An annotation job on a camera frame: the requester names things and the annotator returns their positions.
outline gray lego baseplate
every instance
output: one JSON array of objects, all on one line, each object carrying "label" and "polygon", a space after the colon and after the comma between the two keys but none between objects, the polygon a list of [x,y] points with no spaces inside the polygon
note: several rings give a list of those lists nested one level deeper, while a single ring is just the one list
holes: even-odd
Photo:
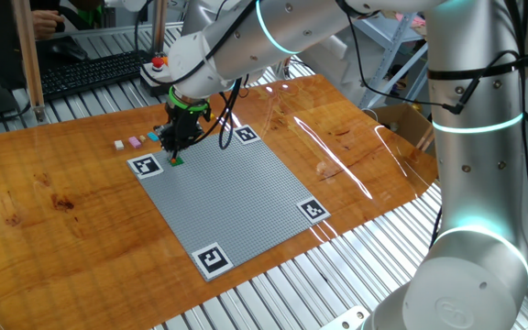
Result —
[{"label": "gray lego baseplate", "polygon": [[213,136],[167,156],[128,165],[207,281],[330,216],[249,126],[226,150]]}]

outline wood grain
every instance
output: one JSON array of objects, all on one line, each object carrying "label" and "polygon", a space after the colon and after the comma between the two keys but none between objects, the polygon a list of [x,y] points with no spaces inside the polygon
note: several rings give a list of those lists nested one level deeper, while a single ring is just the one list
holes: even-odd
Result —
[{"label": "wood grain", "polygon": [[207,283],[126,165],[159,144],[114,149],[163,124],[162,106],[2,134],[1,325],[151,328],[417,198],[436,176],[434,159],[321,76],[253,88],[235,113],[331,212],[326,223]]}]

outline black keyboard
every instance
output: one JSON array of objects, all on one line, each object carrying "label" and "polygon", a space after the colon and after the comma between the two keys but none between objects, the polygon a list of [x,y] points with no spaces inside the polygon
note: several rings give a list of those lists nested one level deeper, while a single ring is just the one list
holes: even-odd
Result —
[{"label": "black keyboard", "polygon": [[[150,60],[140,51],[144,62]],[[40,73],[45,100],[73,95],[110,83],[139,77],[139,57],[135,51],[86,60],[48,69]]]}]

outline robotic arm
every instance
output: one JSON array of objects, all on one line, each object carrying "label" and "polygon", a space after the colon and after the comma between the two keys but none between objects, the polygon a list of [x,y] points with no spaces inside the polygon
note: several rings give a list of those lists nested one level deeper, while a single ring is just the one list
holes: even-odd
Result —
[{"label": "robotic arm", "polygon": [[[502,0],[244,0],[171,48],[171,122],[157,130],[164,148],[178,152],[201,135],[196,119],[209,95],[347,27],[346,14],[359,18],[382,9],[426,11],[433,102],[457,104],[501,52],[518,52]],[[414,278],[362,329],[512,328],[528,287],[523,96],[518,70],[504,65],[515,60],[501,56],[459,114],[434,106],[444,197],[440,234]]]}]

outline red emergency stop button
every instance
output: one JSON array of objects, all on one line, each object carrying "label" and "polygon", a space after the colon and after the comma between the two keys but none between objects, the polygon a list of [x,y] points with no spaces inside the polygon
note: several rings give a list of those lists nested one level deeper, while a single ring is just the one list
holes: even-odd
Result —
[{"label": "red emergency stop button", "polygon": [[161,71],[162,65],[164,65],[164,60],[161,58],[154,58],[152,59],[152,69],[154,71]]}]

